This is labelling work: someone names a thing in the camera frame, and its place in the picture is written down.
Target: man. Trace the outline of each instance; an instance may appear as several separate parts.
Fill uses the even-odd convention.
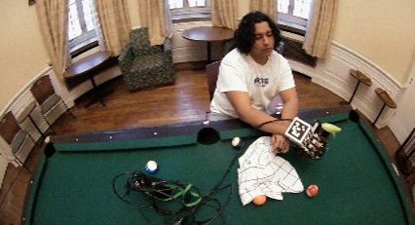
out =
[[[261,12],[249,13],[234,33],[234,46],[224,57],[217,90],[211,104],[211,120],[240,118],[253,127],[276,120],[266,108],[280,94],[284,119],[298,115],[298,97],[286,59],[274,51],[281,32]],[[285,132],[290,121],[272,122],[261,127],[273,134],[273,152],[285,153],[289,143]]]

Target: wooden floor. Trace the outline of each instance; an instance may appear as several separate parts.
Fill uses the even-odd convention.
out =
[[[116,88],[116,92],[105,98],[107,107],[96,104],[84,108],[85,97],[74,108],[76,119],[64,114],[54,124],[58,134],[74,134],[92,131],[133,129],[139,127],[169,125],[191,121],[203,121],[209,111],[209,92],[207,72],[192,70],[201,68],[201,63],[176,65],[177,81],[175,85],[131,93],[123,78],[116,78],[105,86]],[[321,86],[312,83],[310,78],[294,74],[300,95],[300,109],[340,106],[345,100]],[[379,139],[389,149],[389,154],[399,147],[399,143],[389,128],[377,130]],[[35,147],[26,161],[26,168],[16,169],[10,165],[0,189],[0,225],[22,224],[23,210],[30,185],[31,173],[42,156],[42,148]]]

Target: beige wall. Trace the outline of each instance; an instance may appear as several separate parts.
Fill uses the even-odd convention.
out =
[[[249,12],[238,0],[237,16]],[[340,0],[334,40],[378,64],[401,83],[414,65],[415,0]],[[36,6],[0,0],[0,109],[47,68]],[[131,25],[140,26],[137,1],[129,0]]]
[[[334,40],[401,83],[414,65],[415,0],[340,0]]]
[[[0,109],[48,66],[36,9],[27,0],[0,0]]]

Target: pool table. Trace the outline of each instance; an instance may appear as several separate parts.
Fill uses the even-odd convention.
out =
[[[268,134],[240,120],[195,122],[51,136],[27,199],[24,224],[180,224],[145,206],[145,193],[125,195],[128,179],[117,175],[136,171],[191,184],[200,197],[221,181],[224,189],[209,194],[217,208],[201,206],[195,218],[203,221],[220,215],[212,224],[413,224],[407,192],[360,112],[344,105],[302,111],[300,118],[310,123],[320,119],[342,128],[332,136],[322,159],[298,156],[293,146],[282,154],[304,186],[318,185],[317,197],[309,198],[305,192],[284,193],[280,201],[244,206],[237,190],[238,162],[233,162],[244,149],[238,153],[232,140],[245,137],[248,147]],[[145,171],[149,160],[159,167],[153,174]]]

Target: white cloth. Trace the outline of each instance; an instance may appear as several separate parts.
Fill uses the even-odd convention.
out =
[[[250,55],[233,49],[221,61],[217,90],[211,103],[212,113],[237,118],[234,108],[224,92],[248,92],[252,106],[262,111],[280,91],[296,87],[288,60],[273,52],[268,63],[258,64]]]
[[[296,168],[272,152],[272,147],[272,137],[262,136],[238,158],[238,193],[244,205],[261,195],[282,200],[284,193],[304,191]]]

